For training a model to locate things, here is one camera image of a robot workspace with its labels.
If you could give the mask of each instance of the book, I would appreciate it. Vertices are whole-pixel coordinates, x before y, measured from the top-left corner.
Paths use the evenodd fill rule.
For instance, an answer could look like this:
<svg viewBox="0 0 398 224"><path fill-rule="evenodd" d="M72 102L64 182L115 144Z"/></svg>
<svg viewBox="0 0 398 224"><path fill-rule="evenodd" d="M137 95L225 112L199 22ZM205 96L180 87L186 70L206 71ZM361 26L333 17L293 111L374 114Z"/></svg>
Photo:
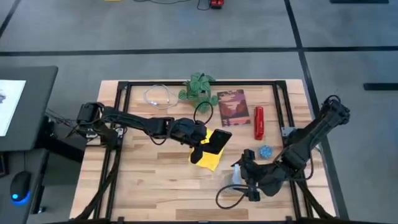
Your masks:
<svg viewBox="0 0 398 224"><path fill-rule="evenodd" d="M0 80L0 137L7 134L25 83L25 80Z"/></svg>
<svg viewBox="0 0 398 224"><path fill-rule="evenodd" d="M223 127L250 124L249 109L243 90L217 93Z"/></svg>

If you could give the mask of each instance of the yellow sponge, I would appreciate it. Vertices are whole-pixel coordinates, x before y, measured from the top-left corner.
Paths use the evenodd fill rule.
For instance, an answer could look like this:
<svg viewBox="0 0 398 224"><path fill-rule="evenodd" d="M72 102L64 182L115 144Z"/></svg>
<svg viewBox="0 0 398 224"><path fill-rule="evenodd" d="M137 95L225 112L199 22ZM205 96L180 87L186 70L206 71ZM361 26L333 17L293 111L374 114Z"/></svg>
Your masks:
<svg viewBox="0 0 398 224"><path fill-rule="evenodd" d="M206 139L202 140L201 143L202 144L206 144L209 143L209 139L210 136L213 134L213 130L207 129L206 130ZM209 153L209 152L203 152L203 156L202 158L196 163L197 166L200 167L204 167L204 168L208 168L211 171L214 171L218 164L220 163L220 158L221 155L224 152L224 148L222 148L222 150L218 153L218 154L213 154L213 153Z"/></svg>

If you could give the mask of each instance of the black floor stripe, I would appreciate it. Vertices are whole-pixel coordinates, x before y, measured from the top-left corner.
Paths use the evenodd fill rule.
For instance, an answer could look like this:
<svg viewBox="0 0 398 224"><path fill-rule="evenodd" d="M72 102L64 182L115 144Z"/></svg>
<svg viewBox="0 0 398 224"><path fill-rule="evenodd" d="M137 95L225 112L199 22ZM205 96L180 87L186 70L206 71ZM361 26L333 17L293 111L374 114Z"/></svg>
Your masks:
<svg viewBox="0 0 398 224"><path fill-rule="evenodd" d="M15 11L17 10L17 7L18 7L18 5L19 5L19 3L21 1L22 0L15 0L14 3L12 4L11 9L8 12L4 22L1 24L1 27L0 27L0 38L1 38L2 34L4 33L4 31L6 30L6 28L8 26L8 23L10 23L10 20L11 20L12 16L14 15Z"/></svg>
<svg viewBox="0 0 398 224"><path fill-rule="evenodd" d="M216 53L256 53L256 52L296 52L295 47L226 47L197 49L131 49L131 50L61 50L0 52L0 56L77 56L77 55L141 55L141 54L216 54Z"/></svg>
<svg viewBox="0 0 398 224"><path fill-rule="evenodd" d="M305 51L303 48L303 43L301 41L299 28L297 26L297 22L294 17L294 13L293 13L292 5L290 4L290 0L284 0L284 1L285 1L285 6L286 6L286 11L289 16L290 24L292 26L294 39L296 41L296 45L298 48L298 57L300 59L300 63L302 66L304 80L305 80L305 83L307 84L307 89L308 89L308 94L310 97L312 109L316 116L319 113L319 104L318 104L317 96L315 93L315 88L313 86L313 82L311 79L311 74L310 74L310 69L308 67L307 59L305 58ZM332 190L333 198L335 199L335 202L337 205L337 214L339 215L340 218L348 219L349 217L348 217L347 208L346 208L345 201L343 198L343 193L341 191L340 183L338 181L335 163L334 163L333 157L331 155L330 145L329 145L329 142L327 139L322 141L322 149L323 149L323 154L324 154L324 158L325 158L325 163L327 164L327 172L329 175L330 185L333 189Z"/></svg>
<svg viewBox="0 0 398 224"><path fill-rule="evenodd" d="M0 52L0 57L23 56L84 56L84 55L142 55L142 54L223 54L273 52L383 52L398 51L398 46L369 47L226 47L195 49L131 49L131 50L50 50Z"/></svg>
<svg viewBox="0 0 398 224"><path fill-rule="evenodd" d="M304 47L305 52L373 52L398 51L398 46Z"/></svg>

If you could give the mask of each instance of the artificial plant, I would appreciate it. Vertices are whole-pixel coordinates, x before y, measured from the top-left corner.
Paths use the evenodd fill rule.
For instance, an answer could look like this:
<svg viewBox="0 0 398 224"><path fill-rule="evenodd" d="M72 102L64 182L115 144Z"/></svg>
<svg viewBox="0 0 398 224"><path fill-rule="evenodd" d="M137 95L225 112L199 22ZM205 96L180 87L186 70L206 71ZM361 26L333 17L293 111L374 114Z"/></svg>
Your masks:
<svg viewBox="0 0 398 224"><path fill-rule="evenodd" d="M207 101L212 105L217 105L218 97L211 95L210 82L216 81L213 77L205 75L204 73L196 72L191 75L191 80L183 82L187 86L187 90L180 90L178 98L180 100L189 100L193 102L193 106L196 108L200 103ZM207 103L202 104L198 111L206 113L210 109L210 105Z"/></svg>

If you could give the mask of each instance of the blue ball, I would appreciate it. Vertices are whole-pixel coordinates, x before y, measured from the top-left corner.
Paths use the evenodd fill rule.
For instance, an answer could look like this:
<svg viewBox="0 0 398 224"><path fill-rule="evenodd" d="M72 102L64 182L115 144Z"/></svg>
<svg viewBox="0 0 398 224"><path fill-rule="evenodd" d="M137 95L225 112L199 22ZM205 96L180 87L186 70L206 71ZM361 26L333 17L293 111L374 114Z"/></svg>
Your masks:
<svg viewBox="0 0 398 224"><path fill-rule="evenodd" d="M269 159L272 156L272 148L269 146L262 146L259 148L259 154L263 159Z"/></svg>

